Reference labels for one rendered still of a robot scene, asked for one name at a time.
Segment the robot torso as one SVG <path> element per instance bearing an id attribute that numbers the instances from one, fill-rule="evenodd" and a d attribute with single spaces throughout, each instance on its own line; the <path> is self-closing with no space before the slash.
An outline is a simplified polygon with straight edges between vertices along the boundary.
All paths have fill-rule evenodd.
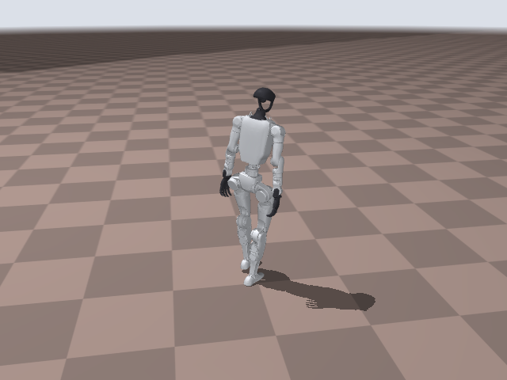
<path id="1" fill-rule="evenodd" d="M 240 172 L 238 186 L 246 192 L 256 194 L 256 185 L 262 181 L 262 175 L 258 173 L 260 165 L 265 164 L 270 155 L 273 136 L 270 133 L 272 117 L 267 120 L 256 120 L 246 115 L 242 119 L 238 150 L 241 161 L 249 163 L 245 171 Z M 271 119 L 270 119 L 271 118 Z"/>

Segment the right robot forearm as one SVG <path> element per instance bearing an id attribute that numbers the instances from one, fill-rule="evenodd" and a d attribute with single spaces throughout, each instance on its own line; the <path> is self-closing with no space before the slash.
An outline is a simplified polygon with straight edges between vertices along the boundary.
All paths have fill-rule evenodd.
<path id="1" fill-rule="evenodd" d="M 273 191 L 275 188 L 279 189 L 279 195 L 282 194 L 282 184 L 283 184 L 283 177 L 282 173 L 284 171 L 284 158 L 280 157 L 278 168 L 273 169 Z"/>

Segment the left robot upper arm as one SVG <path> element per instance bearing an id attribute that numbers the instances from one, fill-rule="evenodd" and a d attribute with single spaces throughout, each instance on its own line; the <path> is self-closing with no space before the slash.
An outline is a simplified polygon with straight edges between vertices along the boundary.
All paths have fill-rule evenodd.
<path id="1" fill-rule="evenodd" d="M 242 124 L 243 117 L 244 116 L 236 116 L 232 121 L 233 127 L 231 129 L 230 141 L 227 146 L 227 150 L 229 150 L 231 153 L 234 153 L 234 154 L 237 154 L 239 152 L 237 142 L 240 137 L 241 124 Z"/>

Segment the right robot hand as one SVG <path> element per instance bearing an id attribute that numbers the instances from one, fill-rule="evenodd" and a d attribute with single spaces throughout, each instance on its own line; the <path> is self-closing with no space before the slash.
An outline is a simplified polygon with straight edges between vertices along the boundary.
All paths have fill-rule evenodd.
<path id="1" fill-rule="evenodd" d="M 273 197 L 274 197 L 274 203 L 273 203 L 273 210 L 272 210 L 272 213 L 267 215 L 267 217 L 273 217 L 276 212 L 277 212 L 277 209 L 280 205 L 280 198 L 281 198 L 281 194 L 279 195 L 279 189 L 278 188 L 275 188 L 274 191 L 273 191 Z"/>

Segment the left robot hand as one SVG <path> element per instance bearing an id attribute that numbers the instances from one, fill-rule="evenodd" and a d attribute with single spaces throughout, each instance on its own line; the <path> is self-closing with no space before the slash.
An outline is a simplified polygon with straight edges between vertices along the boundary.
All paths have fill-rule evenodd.
<path id="1" fill-rule="evenodd" d="M 227 174 L 227 171 L 224 170 L 223 171 L 223 179 L 222 179 L 221 184 L 220 184 L 221 186 L 220 186 L 219 192 L 220 192 L 221 196 L 225 196 L 225 197 L 227 196 L 227 197 L 229 197 L 229 195 L 231 196 L 231 193 L 230 193 L 230 189 L 229 189 L 229 186 L 228 186 L 227 182 L 230 180 L 231 176 L 227 176 L 226 177 L 226 174 Z M 227 192 L 229 193 L 229 195 L 227 194 Z"/>

